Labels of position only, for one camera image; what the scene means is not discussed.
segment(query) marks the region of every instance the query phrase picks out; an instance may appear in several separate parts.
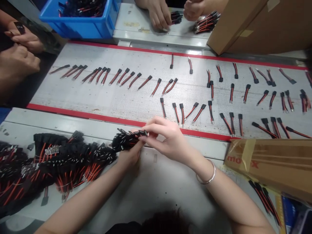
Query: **brown cardboard box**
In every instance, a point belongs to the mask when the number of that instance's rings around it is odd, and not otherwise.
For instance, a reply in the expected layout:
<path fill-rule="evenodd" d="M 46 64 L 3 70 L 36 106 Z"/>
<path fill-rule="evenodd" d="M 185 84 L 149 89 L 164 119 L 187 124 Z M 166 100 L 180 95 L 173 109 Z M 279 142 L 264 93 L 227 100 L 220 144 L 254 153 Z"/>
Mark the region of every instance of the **brown cardboard box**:
<path fill-rule="evenodd" d="M 207 45 L 218 55 L 275 54 L 312 46 L 311 0 L 229 0 Z"/>
<path fill-rule="evenodd" d="M 233 140 L 224 164 L 273 189 L 312 202 L 312 140 Z"/>

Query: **hand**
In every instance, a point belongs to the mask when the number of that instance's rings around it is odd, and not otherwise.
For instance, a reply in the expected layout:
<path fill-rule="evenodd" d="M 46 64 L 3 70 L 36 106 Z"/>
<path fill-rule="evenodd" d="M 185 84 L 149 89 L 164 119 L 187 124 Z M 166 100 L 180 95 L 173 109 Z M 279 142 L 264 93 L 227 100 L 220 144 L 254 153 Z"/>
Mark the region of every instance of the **hand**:
<path fill-rule="evenodd" d="M 117 165 L 126 170 L 136 164 L 140 157 L 140 150 L 145 142 L 138 141 L 130 150 L 121 151 L 119 153 Z"/>
<path fill-rule="evenodd" d="M 150 20 L 154 28 L 169 29 L 171 25 L 171 13 L 165 0 L 147 0 Z"/>
<path fill-rule="evenodd" d="M 176 123 L 155 116 L 146 123 L 142 130 L 146 130 L 149 135 L 141 136 L 139 139 L 145 141 L 171 160 L 191 167 L 196 159 L 203 157 L 200 152 L 191 147 L 186 141 Z M 166 139 L 162 142 L 157 140 L 158 134 L 163 135 Z"/>
<path fill-rule="evenodd" d="M 16 43 L 20 43 L 32 53 L 41 53 L 44 49 L 43 44 L 39 38 L 33 34 L 28 28 L 25 27 L 25 34 L 21 35 L 18 29 L 16 28 L 14 22 L 10 22 L 8 27 L 8 32 L 5 34 Z"/>
<path fill-rule="evenodd" d="M 188 21 L 196 21 L 204 15 L 207 0 L 187 0 L 184 4 L 183 14 Z"/>
<path fill-rule="evenodd" d="M 0 53 L 0 74 L 4 79 L 22 79 L 36 73 L 40 59 L 35 57 L 26 47 L 14 44 Z"/>

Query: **wire bundle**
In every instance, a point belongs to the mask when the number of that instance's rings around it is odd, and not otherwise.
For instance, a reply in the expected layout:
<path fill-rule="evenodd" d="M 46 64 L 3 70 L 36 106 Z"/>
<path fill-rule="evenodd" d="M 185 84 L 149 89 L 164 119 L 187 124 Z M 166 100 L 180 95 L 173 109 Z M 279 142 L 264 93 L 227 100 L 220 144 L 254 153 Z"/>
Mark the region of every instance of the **wire bundle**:
<path fill-rule="evenodd" d="M 194 34 L 211 32 L 216 23 L 218 22 L 220 15 L 218 12 L 214 11 L 210 15 L 204 17 L 203 19 L 199 19 L 196 21 L 194 25 Z"/>

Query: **plastic crate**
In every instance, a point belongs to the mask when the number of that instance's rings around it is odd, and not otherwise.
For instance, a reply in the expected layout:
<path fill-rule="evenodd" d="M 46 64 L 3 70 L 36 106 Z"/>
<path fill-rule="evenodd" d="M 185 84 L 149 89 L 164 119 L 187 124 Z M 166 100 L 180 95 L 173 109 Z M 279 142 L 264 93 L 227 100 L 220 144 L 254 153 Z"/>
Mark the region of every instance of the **plastic crate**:
<path fill-rule="evenodd" d="M 41 11 L 39 19 L 48 23 L 63 38 L 111 38 L 115 30 L 121 0 L 107 0 L 102 17 L 59 17 L 59 2 L 49 0 Z"/>

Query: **bracelet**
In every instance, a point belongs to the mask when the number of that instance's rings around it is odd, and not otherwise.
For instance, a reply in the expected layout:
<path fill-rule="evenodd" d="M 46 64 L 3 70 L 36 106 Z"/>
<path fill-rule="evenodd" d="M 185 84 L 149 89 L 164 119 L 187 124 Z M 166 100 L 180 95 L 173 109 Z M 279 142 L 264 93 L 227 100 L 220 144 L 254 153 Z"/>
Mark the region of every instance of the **bracelet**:
<path fill-rule="evenodd" d="M 213 161 L 211 161 L 210 159 L 207 159 L 207 160 L 210 161 L 211 164 L 212 164 L 212 166 L 214 167 L 214 173 L 213 173 L 213 175 L 211 176 L 211 178 L 210 178 L 207 182 L 202 182 L 202 181 L 199 180 L 197 174 L 195 173 L 196 179 L 198 180 L 198 182 L 199 182 L 200 184 L 203 184 L 203 185 L 209 184 L 209 183 L 214 179 L 214 176 L 215 176 L 215 164 L 214 164 Z"/>

